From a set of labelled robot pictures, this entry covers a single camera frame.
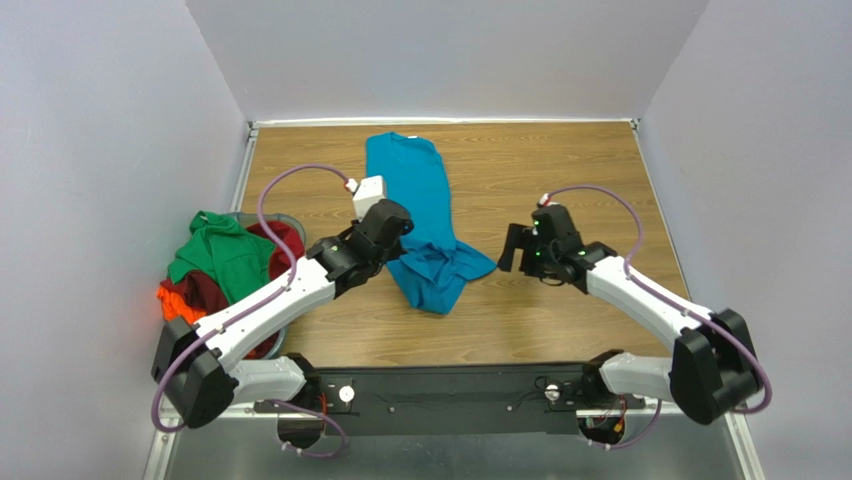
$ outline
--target wall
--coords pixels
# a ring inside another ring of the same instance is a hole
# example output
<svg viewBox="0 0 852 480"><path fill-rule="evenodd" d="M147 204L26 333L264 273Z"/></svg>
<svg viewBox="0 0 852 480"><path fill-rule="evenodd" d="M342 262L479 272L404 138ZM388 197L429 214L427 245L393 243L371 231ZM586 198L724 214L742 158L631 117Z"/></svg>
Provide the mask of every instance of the wall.
<svg viewBox="0 0 852 480"><path fill-rule="evenodd" d="M850 86L848 0L712 0L639 129L690 291L774 380L749 417L772 479L852 470Z"/></svg>
<svg viewBox="0 0 852 480"><path fill-rule="evenodd" d="M0 5L0 476L142 476L157 282L245 136L182 2Z"/></svg>
<svg viewBox="0 0 852 480"><path fill-rule="evenodd" d="M250 120L642 114L707 0L188 0Z"/></svg>

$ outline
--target orange cloth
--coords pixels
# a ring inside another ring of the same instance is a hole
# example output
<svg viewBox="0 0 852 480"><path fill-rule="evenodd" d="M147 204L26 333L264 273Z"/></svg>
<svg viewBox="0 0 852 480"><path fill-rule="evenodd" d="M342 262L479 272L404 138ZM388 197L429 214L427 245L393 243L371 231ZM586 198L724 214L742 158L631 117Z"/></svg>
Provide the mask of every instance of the orange cloth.
<svg viewBox="0 0 852 480"><path fill-rule="evenodd" d="M163 302L163 318L166 320L183 317L186 323L192 325L196 320L207 315L204 310L187 306L180 294L170 292L163 287L157 290L157 298Z"/></svg>

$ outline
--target gray floor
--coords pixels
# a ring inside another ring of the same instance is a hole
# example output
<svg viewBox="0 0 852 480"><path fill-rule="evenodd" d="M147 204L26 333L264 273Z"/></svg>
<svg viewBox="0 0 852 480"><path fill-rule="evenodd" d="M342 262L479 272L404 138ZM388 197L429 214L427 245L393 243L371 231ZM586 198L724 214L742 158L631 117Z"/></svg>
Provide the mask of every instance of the gray floor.
<svg viewBox="0 0 852 480"><path fill-rule="evenodd" d="M631 416L635 428L649 417ZM220 419L178 434L167 478L192 479L738 479L725 422L663 415L635 448L603 452L545 434L356 437L335 460L282 452L270 418ZM315 446L331 450L338 439Z"/></svg>

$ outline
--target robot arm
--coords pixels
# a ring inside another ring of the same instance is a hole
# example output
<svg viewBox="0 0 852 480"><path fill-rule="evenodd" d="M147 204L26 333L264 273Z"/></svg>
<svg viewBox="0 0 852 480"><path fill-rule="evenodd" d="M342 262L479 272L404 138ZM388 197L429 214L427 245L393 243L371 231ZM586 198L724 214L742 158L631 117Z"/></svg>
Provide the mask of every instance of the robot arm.
<svg viewBox="0 0 852 480"><path fill-rule="evenodd" d="M731 310L714 313L654 283L598 242L584 244L568 210L550 204L533 212L533 226L512 224L498 267L510 271L514 250L528 276L571 284L618 307L654 334L671 358L637 357L610 351L587 364L583 394L591 403L636 394L675 402L690 418L709 424L761 388L754 367L730 342L690 318L703 315L732 334L752 354L748 327ZM684 307L684 311L670 304Z"/></svg>
<svg viewBox="0 0 852 480"><path fill-rule="evenodd" d="M382 265L405 253L399 238L414 224L405 208L384 196L381 177L362 181L353 198L358 219L339 235L320 239L308 249L297 261L296 276L289 285L287 275L282 275L192 326L182 318L163 326L151 372L157 382L189 345L219 331L167 380L165 394L189 428L206 425L232 403L289 400L300 392L306 380L297 361L242 359L264 338L363 285ZM275 296L282 288L283 293ZM223 328L238 315L244 318Z"/></svg>

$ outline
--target pile of clothes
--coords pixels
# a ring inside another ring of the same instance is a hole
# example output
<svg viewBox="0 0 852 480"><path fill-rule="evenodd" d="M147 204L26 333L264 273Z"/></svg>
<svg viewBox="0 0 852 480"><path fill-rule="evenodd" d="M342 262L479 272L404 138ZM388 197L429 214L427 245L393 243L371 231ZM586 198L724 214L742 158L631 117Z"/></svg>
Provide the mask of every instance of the pile of clothes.
<svg viewBox="0 0 852 480"><path fill-rule="evenodd" d="M280 221L267 223L296 258L305 254L295 228ZM201 211L189 231L192 237L175 253L168 277L157 291L167 321L183 317L195 323L239 302L290 268L287 256L260 224L243 228L232 216ZM278 335L261 342L246 359L263 358Z"/></svg>

